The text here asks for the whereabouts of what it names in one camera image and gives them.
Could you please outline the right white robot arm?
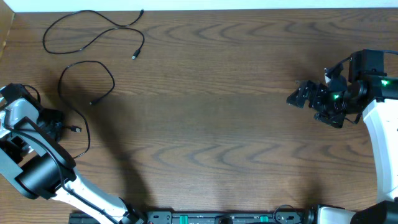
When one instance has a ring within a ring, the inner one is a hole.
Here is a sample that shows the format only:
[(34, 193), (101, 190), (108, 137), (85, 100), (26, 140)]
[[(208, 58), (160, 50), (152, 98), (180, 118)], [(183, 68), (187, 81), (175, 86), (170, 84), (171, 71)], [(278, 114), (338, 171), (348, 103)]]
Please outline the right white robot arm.
[(373, 147), (376, 166), (376, 204), (359, 212), (331, 205), (316, 205), (300, 218), (301, 223), (397, 223), (397, 79), (384, 71), (387, 50), (363, 49), (343, 62), (325, 69), (325, 83), (310, 80), (287, 98), (289, 105), (313, 108), (315, 120), (342, 128), (349, 114), (354, 124), (364, 121)]

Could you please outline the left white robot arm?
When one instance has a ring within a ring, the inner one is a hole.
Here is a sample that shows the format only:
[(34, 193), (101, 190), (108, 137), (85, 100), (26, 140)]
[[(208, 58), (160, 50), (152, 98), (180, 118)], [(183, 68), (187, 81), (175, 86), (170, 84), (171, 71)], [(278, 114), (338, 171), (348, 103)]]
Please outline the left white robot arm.
[(28, 89), (13, 83), (1, 88), (1, 175), (27, 198), (68, 203), (99, 223), (145, 223), (141, 212), (81, 176), (58, 143), (63, 112), (44, 108)]

